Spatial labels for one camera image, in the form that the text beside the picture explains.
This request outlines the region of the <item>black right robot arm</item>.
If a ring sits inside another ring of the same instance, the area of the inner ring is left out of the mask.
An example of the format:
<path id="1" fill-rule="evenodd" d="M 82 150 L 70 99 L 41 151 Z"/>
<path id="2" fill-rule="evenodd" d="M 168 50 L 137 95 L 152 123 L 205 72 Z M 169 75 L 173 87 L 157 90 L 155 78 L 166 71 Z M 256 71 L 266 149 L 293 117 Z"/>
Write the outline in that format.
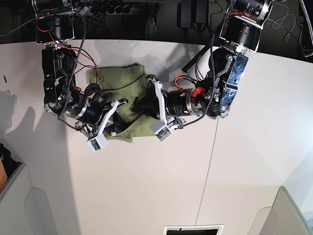
<path id="1" fill-rule="evenodd" d="M 95 60 L 83 49 L 87 35 L 85 14 L 87 6 L 76 7 L 73 0 L 33 0 L 36 16 L 36 42 L 42 49 L 44 73 L 44 107 L 59 121 L 63 115 L 76 120 L 66 125 L 93 139 L 109 132 L 112 136 L 122 132 L 125 122 L 117 114 L 110 114 L 112 101 L 104 101 L 100 82 L 104 77 Z M 75 73 L 79 57 L 92 62 L 95 82 L 82 90 L 76 84 Z"/>

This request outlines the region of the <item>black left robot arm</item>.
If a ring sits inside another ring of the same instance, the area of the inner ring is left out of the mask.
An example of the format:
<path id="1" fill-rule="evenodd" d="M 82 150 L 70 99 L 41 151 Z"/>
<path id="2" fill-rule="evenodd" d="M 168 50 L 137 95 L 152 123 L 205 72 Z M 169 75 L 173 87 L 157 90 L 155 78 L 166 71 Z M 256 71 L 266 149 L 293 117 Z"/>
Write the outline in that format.
<path id="1" fill-rule="evenodd" d="M 151 76 L 150 88 L 132 111 L 155 118 L 154 133 L 191 125 L 183 119 L 186 116 L 197 116 L 196 121 L 226 117 L 247 66 L 245 53 L 257 51 L 271 10 L 269 0 L 230 0 L 219 32 L 174 79 L 176 90 L 165 90 Z"/>

